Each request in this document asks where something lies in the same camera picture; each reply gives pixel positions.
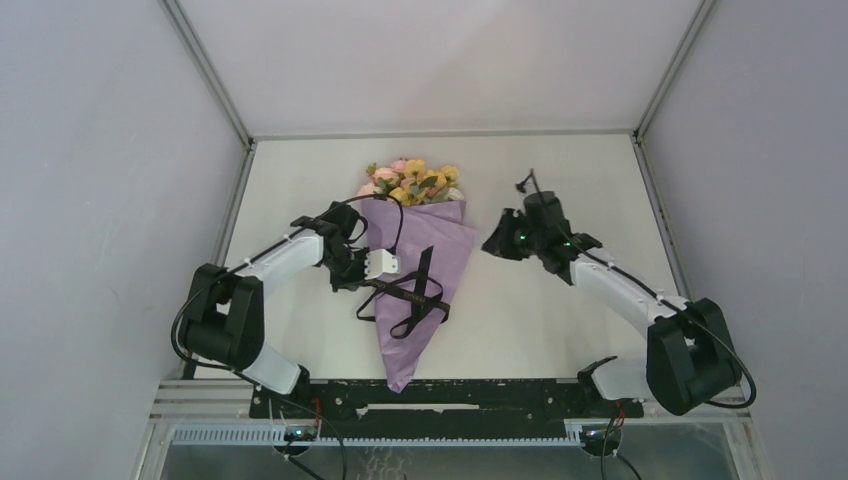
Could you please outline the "white pink rose stem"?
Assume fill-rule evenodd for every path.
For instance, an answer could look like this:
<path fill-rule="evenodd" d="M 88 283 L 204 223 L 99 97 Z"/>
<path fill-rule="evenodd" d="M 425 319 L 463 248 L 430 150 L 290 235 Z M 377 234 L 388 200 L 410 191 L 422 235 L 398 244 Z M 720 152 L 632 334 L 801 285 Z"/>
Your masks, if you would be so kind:
<path fill-rule="evenodd" d="M 450 188 L 447 190 L 445 198 L 449 201 L 464 201 L 464 194 L 458 190 L 457 188 Z"/>

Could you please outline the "pink purple wrapping paper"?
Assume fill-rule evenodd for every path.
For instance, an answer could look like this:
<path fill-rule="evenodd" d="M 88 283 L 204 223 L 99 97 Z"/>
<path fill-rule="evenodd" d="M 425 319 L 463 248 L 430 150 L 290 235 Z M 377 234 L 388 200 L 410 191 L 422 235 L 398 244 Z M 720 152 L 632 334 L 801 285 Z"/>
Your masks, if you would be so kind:
<path fill-rule="evenodd" d="M 386 200 L 362 202 L 368 248 L 393 247 L 401 265 L 398 274 L 376 279 L 356 311 L 357 319 L 376 324 L 387 387 L 395 393 L 411 382 L 449 318 L 476 242 L 476 230 L 464 224 L 465 210 L 465 201 L 403 208 Z"/>

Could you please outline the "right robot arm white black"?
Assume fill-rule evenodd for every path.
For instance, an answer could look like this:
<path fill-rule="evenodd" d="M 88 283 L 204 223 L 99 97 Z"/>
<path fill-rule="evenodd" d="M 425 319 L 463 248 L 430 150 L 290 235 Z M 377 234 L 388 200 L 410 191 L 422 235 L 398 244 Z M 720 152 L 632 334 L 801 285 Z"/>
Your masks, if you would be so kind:
<path fill-rule="evenodd" d="M 520 210 L 504 209 L 482 249 L 502 259 L 539 259 L 547 272 L 591 294 L 645 339 L 644 354 L 608 356 L 579 372 L 578 402 L 587 414 L 605 415 L 626 399 L 653 400 L 676 416 L 700 405 L 727 409 L 717 397 L 741 381 L 749 395 L 737 408 L 755 402 L 755 381 L 721 307 L 708 298 L 667 295 L 628 272 L 601 241 L 571 230 L 553 192 L 526 196 Z"/>

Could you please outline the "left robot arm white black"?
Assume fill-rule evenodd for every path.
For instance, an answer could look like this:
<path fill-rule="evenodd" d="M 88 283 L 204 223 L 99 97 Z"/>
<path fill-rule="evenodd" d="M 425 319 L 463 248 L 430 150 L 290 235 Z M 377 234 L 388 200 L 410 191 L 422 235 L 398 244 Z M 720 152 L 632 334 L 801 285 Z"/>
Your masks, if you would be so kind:
<path fill-rule="evenodd" d="M 183 361 L 229 371 L 270 390 L 277 408 L 298 417 L 313 401 L 305 384 L 309 372 L 267 343 L 265 302 L 311 267 L 329 271 L 333 291 L 357 290 L 365 282 L 367 251 L 356 243 L 368 222 L 350 202 L 334 202 L 316 217 L 297 218 L 291 227 L 236 267 L 200 266 L 172 323 L 170 341 Z"/>

